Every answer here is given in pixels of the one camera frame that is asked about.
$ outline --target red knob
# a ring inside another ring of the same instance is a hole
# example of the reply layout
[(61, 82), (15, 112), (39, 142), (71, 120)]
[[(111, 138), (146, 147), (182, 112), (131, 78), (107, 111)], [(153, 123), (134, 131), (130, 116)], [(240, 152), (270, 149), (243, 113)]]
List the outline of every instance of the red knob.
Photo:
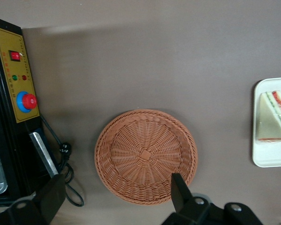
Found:
[(22, 103), (26, 109), (34, 109), (37, 106), (37, 98), (33, 94), (26, 94), (23, 96)]

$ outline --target white plate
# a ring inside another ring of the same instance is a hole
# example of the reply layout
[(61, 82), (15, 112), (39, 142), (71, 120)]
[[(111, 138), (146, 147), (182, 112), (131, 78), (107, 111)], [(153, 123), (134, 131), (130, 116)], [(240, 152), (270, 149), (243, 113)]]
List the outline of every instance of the white plate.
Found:
[(260, 95), (263, 92), (274, 90), (281, 91), (281, 78), (260, 81), (254, 91), (252, 157), (254, 163), (260, 167), (281, 166), (281, 142), (259, 142), (256, 139), (256, 115), (259, 114)]

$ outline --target round woven basket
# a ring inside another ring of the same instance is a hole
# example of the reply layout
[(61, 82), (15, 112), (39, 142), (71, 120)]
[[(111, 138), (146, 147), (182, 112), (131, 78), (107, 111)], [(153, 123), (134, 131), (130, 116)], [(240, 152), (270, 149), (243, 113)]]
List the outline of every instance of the round woven basket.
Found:
[(95, 164), (104, 185), (135, 204), (170, 199), (172, 173), (187, 185), (197, 169), (191, 133), (177, 119), (156, 110), (134, 110), (110, 122), (96, 143)]

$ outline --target control panel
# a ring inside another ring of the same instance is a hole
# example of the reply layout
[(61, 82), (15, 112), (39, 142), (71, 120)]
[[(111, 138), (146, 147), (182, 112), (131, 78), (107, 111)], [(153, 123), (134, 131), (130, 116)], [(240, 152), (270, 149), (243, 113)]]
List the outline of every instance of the control panel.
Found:
[(39, 116), (23, 37), (0, 28), (0, 57), (16, 122)]

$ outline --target sandwich slice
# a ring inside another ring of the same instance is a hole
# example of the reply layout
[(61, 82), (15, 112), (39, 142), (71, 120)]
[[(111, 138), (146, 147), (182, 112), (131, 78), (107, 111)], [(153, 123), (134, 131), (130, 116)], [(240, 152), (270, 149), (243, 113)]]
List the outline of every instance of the sandwich slice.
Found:
[(257, 139), (263, 142), (281, 141), (281, 92), (262, 93), (259, 103)]

